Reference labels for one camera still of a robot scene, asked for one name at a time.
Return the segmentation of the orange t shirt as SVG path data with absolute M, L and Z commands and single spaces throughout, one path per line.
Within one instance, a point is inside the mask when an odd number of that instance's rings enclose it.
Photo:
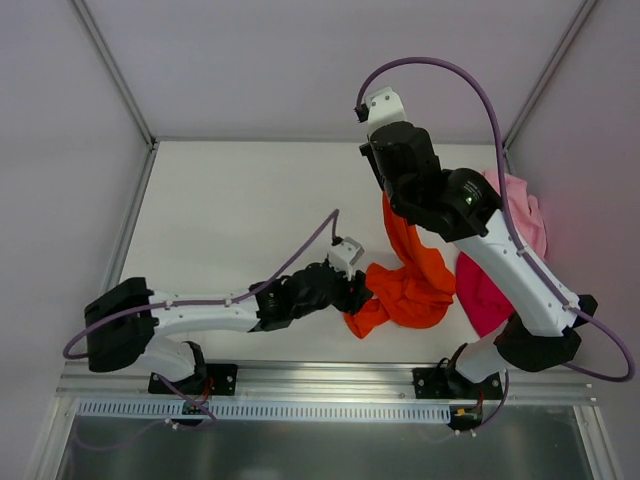
M 373 297 L 355 314 L 343 318 L 352 334 L 363 339 L 376 327 L 392 321 L 411 329 L 436 326 L 453 304 L 454 274 L 436 248 L 422 244 L 417 228 L 396 215 L 382 198 L 382 215 L 389 243 L 401 266 L 389 269 L 372 263 L 365 285 Z

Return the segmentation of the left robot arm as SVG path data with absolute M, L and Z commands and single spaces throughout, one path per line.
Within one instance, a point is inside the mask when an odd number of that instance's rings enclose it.
M 206 380 L 204 354 L 196 342 L 176 336 L 272 332 L 328 307 L 354 315 L 372 296 L 364 272 L 349 275 L 328 261 L 237 295 L 204 299 L 153 290 L 145 278 L 133 277 L 85 307 L 88 366 L 94 373 L 137 367 L 195 394 Z

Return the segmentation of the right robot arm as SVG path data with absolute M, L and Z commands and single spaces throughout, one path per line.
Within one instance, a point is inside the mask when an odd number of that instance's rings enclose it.
M 393 213 L 454 244 L 514 307 L 498 330 L 454 353 L 443 373 L 451 395 L 511 367 L 540 372 L 574 360 L 578 316 L 554 295 L 557 279 L 541 279 L 544 263 L 526 261 L 526 243 L 509 233 L 503 201 L 481 173 L 442 168 L 429 133 L 406 120 L 369 128 L 362 153 Z

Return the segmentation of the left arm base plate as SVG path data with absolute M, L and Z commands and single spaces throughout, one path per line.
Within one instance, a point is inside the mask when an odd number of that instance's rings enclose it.
M 234 396 L 236 391 L 238 365 L 233 363 L 206 363 L 205 370 L 191 377 L 173 383 L 185 395 Z

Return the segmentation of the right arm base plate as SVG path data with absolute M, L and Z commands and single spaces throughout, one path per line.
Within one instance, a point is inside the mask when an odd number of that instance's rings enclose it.
M 417 399 L 485 400 L 503 398 L 503 384 L 498 374 L 474 384 L 445 366 L 418 367 L 412 370 L 412 385 Z

